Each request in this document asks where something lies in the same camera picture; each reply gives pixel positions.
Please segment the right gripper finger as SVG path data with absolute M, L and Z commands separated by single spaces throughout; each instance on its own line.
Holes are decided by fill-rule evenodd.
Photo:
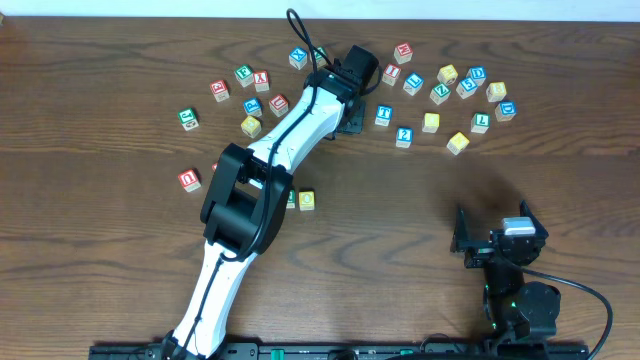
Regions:
M 530 220 L 535 233 L 540 233 L 543 230 L 543 226 L 539 222 L 539 220 L 532 213 L 529 205 L 525 200 L 521 200 L 519 204 L 519 211 L 521 217 L 526 217 Z
M 468 231 L 468 226 L 465 220 L 465 213 L 463 209 L 458 206 L 456 210 L 456 219 L 454 232 L 452 236 L 452 241 L 450 245 L 451 253 L 460 253 L 464 252 L 469 248 L 470 245 L 470 235 Z

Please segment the green R block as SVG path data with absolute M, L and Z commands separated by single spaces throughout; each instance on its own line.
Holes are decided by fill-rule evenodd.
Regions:
M 296 195 L 294 190 L 289 191 L 288 200 L 287 200 L 287 209 L 294 209 L 296 207 Z

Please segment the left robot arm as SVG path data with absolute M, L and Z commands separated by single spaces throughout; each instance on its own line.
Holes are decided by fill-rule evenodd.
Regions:
M 359 116 L 372 69 L 330 65 L 267 135 L 221 153 L 200 219 L 204 261 L 184 318 L 162 341 L 163 359 L 207 359 L 221 347 L 231 306 L 253 260 L 283 223 L 293 174 L 311 150 Z

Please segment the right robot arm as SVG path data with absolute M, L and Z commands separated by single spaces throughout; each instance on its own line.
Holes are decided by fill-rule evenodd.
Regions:
M 557 333 L 561 294 L 552 285 L 524 280 L 525 267 L 540 255 L 548 232 L 525 202 L 519 211 L 488 239 L 474 240 L 458 208 L 450 251 L 464 255 L 467 269 L 483 270 L 484 311 L 494 327 L 483 350 L 500 358 L 549 359 L 547 339 Z

